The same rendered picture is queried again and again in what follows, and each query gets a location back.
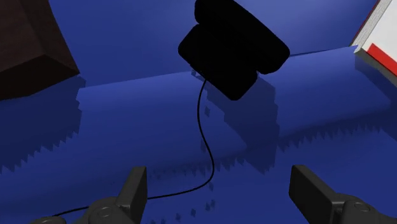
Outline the black corded device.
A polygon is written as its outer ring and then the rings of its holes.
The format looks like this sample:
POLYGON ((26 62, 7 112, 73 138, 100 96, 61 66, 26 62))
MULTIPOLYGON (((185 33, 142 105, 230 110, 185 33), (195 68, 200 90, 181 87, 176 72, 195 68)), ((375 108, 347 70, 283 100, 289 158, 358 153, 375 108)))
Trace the black corded device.
POLYGON ((197 24, 178 54, 202 77, 195 104, 198 128, 206 94, 248 149, 270 150, 279 138, 275 88, 258 75, 280 69, 289 48, 234 0, 195 0, 194 15, 197 24))

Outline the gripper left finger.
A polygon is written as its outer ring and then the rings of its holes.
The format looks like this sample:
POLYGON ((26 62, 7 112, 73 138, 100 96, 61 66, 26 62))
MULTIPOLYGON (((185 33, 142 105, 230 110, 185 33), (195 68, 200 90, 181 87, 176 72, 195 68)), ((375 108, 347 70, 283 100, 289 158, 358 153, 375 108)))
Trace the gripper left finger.
POLYGON ((134 167, 118 196, 93 202, 77 224, 140 224, 147 196, 146 167, 134 167))

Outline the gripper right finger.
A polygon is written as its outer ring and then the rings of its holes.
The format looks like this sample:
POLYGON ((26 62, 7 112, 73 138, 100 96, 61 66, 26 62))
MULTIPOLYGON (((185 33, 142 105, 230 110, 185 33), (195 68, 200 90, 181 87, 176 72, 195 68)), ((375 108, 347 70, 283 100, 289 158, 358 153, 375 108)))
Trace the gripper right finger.
POLYGON ((304 165, 291 168, 289 197, 309 224, 397 224, 360 198, 335 192, 304 165))

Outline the dark brown robot stand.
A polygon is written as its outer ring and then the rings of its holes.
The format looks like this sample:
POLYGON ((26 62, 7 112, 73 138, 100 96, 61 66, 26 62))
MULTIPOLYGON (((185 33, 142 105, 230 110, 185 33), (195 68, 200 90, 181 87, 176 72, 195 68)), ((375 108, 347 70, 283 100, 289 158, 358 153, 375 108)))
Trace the dark brown robot stand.
POLYGON ((0 0, 0 101, 79 73, 49 0, 0 0))

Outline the blue sofa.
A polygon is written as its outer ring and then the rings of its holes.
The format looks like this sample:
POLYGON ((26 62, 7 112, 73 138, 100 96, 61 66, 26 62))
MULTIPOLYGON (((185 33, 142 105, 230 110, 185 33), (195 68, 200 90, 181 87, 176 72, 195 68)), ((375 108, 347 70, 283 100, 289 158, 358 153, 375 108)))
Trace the blue sofa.
POLYGON ((237 2, 291 57, 230 101, 178 55, 194 0, 51 0, 81 74, 0 102, 0 224, 77 224, 136 165, 143 224, 307 224, 295 164, 397 217, 397 88, 350 46, 376 0, 237 2))

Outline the white and red book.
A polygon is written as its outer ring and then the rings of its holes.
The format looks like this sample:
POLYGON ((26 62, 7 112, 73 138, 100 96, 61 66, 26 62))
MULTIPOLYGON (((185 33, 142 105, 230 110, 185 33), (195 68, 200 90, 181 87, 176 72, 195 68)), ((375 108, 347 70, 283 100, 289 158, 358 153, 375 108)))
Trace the white and red book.
POLYGON ((351 45, 357 57, 397 87, 397 0, 378 0, 351 45))

